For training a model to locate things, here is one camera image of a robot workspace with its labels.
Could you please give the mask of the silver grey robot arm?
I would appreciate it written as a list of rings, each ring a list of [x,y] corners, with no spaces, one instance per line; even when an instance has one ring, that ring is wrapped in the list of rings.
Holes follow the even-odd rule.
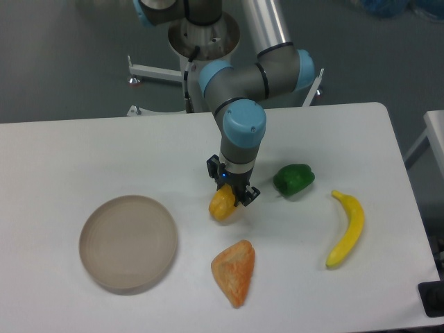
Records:
[[[254,64],[230,64],[240,31],[221,1],[135,1],[143,25],[169,25],[169,44],[180,69],[135,64],[128,69],[133,80],[180,83],[188,113],[212,113],[221,146],[207,161],[209,176],[219,187],[231,189],[236,205],[249,205],[259,196],[250,177],[266,130],[261,102],[309,87],[315,69],[310,54],[293,45],[279,1],[241,5],[257,57]]]

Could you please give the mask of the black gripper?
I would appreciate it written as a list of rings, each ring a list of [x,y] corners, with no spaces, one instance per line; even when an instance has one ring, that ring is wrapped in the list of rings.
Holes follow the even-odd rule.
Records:
[[[254,160],[245,164],[236,164],[227,160],[219,160],[213,155],[206,161],[209,177],[216,182],[216,190],[224,184],[231,186],[236,201],[235,206],[244,207],[251,204],[259,195],[260,190],[250,186],[250,177],[254,168]]]

